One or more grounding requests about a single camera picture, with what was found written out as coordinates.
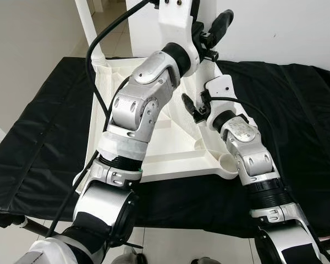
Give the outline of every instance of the gray floor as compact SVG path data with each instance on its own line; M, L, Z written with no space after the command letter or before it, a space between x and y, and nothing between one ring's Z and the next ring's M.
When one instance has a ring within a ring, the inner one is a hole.
M93 19L97 31L100 32L124 11L124 3L115 3L110 5L105 13L95 13ZM122 23L110 33L102 41L101 47L107 57L132 56L128 23ZM87 42L83 38L71 56L84 57L86 51ZM45 226L51 223L39 219L38 221ZM57 230L60 232L68 226L70 223L60 222ZM37 239L41 238L16 227L0 228L0 263L13 263ZM260 263L252 239L240 239L203 230L135 228L129 242L144 247L140 252L147 256L149 264L188 264L191 260L204 256L216 259L222 264ZM103 263L111 263L122 253L123 247L111 249Z

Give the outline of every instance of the white pole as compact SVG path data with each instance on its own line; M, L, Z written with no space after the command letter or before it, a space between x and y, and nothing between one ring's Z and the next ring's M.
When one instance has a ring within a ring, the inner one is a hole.
M92 16L89 11L87 0L75 0L75 3L77 6L79 17L82 22L84 34L87 37L88 45L91 45L92 41L97 37L97 32L95 31L95 27L93 24ZM94 70L96 69L95 66L107 65L105 55L101 51L99 44L95 47L92 53L92 65L94 67Z

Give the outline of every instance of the black fabric cover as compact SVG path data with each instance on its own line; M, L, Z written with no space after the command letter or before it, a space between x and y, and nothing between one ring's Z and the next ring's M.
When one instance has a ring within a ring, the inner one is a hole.
M83 169L92 106L84 61L63 58L1 142L0 213L53 218Z
M296 64L218 65L232 76L237 97L268 115L284 175L318 235L330 235L330 72ZM0 213L54 217L83 168L91 104L84 59L63 58L0 144ZM272 152L264 120L246 111ZM140 196L138 226L254 234L238 178L203 175L143 183L135 191ZM72 220L77 198L62 220Z

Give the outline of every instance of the black cloth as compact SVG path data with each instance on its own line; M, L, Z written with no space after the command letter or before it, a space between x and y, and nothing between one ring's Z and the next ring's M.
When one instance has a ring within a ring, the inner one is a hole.
M330 235L330 72L296 64L218 65L232 76L237 97L271 120L285 177L318 235ZM63 58L0 144L0 213L53 219L84 165L91 104L84 59ZM246 111L274 156L265 121ZM136 192L138 226L254 234L238 178L203 175L156 181L140 184ZM77 198L62 220L72 220Z

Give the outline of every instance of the white wall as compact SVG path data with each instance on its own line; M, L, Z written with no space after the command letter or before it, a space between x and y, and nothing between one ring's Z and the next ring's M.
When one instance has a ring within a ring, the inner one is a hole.
M129 9L138 0L126 2ZM152 6L129 19L134 56L162 48L158 11ZM232 9L235 15L217 46L220 59L301 63L330 70L330 0L201 1L201 9L213 7L217 14Z
M0 0L0 127L5 132L82 35L74 0Z

